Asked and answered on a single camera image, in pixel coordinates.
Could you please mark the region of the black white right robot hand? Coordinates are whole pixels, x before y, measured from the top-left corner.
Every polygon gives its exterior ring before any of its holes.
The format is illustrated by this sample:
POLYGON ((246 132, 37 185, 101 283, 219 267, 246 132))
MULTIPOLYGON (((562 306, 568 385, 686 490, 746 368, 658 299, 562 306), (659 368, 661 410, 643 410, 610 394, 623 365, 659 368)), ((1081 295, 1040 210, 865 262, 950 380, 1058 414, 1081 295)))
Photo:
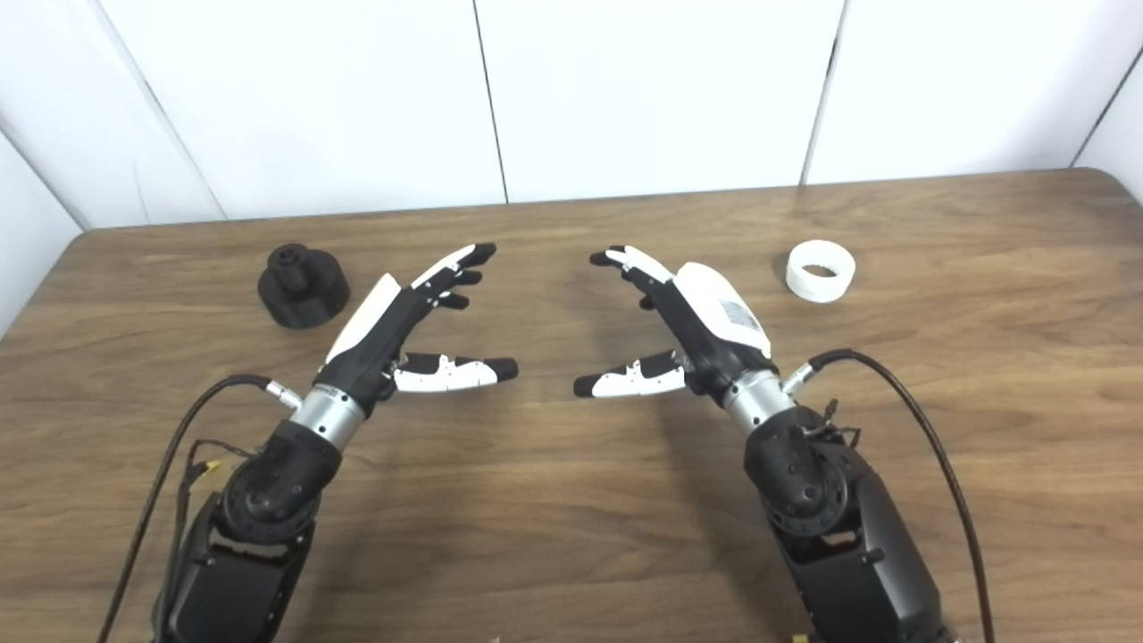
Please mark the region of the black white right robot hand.
POLYGON ((716 270, 687 262, 670 271, 634 246, 612 246, 589 262, 620 270, 642 294, 641 308, 660 314, 678 346, 604 373, 580 376, 572 387, 576 397, 650 396, 687 388, 724 407, 743 376, 777 371, 764 327, 716 270))

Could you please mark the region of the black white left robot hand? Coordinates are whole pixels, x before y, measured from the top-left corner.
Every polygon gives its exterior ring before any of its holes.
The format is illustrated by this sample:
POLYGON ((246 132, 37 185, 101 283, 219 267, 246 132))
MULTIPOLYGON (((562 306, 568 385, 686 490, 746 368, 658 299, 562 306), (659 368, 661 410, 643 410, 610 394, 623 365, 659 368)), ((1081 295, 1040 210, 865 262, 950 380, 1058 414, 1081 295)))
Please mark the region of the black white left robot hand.
POLYGON ((392 274, 384 274, 343 327, 314 386, 337 389, 369 418, 375 405, 398 389, 473 389, 515 379, 519 367, 511 357, 451 361, 441 355, 433 372, 411 369, 403 361, 405 341, 433 310, 466 308, 467 297, 458 296, 455 289, 478 284, 481 276, 475 268, 496 251, 494 243, 464 246, 434 263, 409 286, 400 286, 392 274))

